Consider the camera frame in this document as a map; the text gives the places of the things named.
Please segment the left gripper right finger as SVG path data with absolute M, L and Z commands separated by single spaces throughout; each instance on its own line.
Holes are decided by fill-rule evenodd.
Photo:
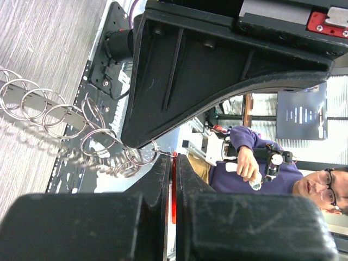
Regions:
M 176 158 L 177 260 L 337 260 L 317 206 L 301 196 L 215 192 Z

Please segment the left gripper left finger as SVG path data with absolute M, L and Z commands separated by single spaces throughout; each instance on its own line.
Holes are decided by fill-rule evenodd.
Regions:
M 1 260 L 165 260 L 172 160 L 124 192 L 29 194 L 1 222 Z

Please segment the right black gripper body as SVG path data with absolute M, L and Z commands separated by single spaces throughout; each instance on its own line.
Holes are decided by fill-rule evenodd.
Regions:
M 148 1 L 147 57 L 341 57 L 347 1 Z

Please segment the red tag key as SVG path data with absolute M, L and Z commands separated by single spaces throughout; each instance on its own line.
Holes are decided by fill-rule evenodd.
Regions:
M 177 217 L 177 207 L 176 207 L 176 158 L 177 152 L 173 152 L 173 161 L 172 161 L 172 223 L 176 224 Z

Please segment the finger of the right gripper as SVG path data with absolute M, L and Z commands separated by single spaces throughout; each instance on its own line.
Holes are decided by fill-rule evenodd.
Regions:
M 135 38 L 122 142 L 140 148 L 225 98 L 325 81 L 329 58 L 222 25 L 146 9 Z

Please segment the large metal keyring strip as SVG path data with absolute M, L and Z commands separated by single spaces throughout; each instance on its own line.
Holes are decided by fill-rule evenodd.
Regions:
M 174 157 L 155 141 L 147 156 L 126 146 L 90 95 L 69 104 L 60 93 L 6 68 L 1 68 L 1 117 L 23 128 L 21 142 L 35 138 L 39 149 L 56 152 L 63 163 L 114 177 L 132 177 L 159 156 Z

